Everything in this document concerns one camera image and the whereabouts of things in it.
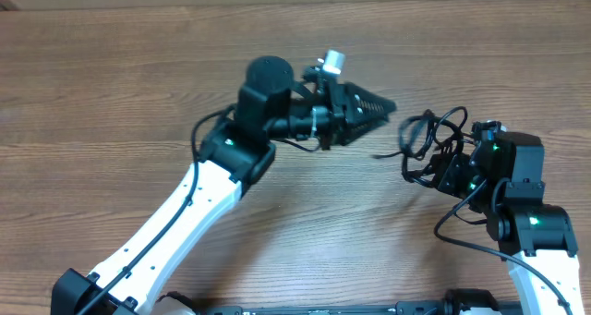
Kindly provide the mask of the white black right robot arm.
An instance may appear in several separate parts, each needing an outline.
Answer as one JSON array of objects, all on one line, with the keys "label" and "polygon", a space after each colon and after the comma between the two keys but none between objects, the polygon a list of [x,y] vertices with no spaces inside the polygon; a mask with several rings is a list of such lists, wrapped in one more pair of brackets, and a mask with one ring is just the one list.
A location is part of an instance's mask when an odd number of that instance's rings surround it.
[{"label": "white black right robot arm", "polygon": [[584,313],[572,221],[562,207],[543,201],[541,139],[495,121],[475,123],[468,138],[471,153],[463,151],[466,135],[455,129],[445,142],[457,147],[431,157],[433,187],[484,215],[523,313]]}]

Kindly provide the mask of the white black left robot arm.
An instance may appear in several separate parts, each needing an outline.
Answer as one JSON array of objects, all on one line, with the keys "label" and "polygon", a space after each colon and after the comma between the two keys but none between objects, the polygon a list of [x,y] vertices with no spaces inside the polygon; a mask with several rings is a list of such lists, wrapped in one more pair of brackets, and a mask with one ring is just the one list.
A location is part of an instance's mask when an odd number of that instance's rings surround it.
[{"label": "white black left robot arm", "polygon": [[345,146],[387,123],[396,105],[339,77],[344,56],[329,51],[297,78],[278,56],[254,59],[235,103],[206,116],[192,137],[182,181],[119,250],[89,273],[66,271],[54,284],[54,314],[195,314],[164,286],[208,229],[242,200],[274,161],[278,143],[322,150]]}]

